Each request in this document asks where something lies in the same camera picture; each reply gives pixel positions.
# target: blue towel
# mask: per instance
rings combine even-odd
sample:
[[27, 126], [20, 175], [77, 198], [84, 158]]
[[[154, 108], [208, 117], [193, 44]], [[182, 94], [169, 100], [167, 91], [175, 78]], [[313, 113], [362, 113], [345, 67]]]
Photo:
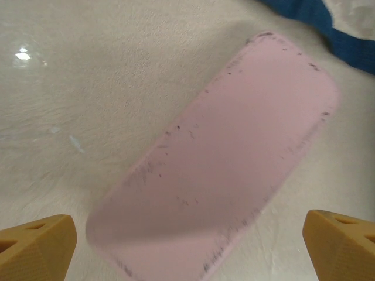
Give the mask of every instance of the blue towel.
[[280, 15], [314, 26], [329, 41], [331, 52], [352, 67], [375, 75], [375, 41], [353, 37], [333, 27], [323, 0], [260, 0]]

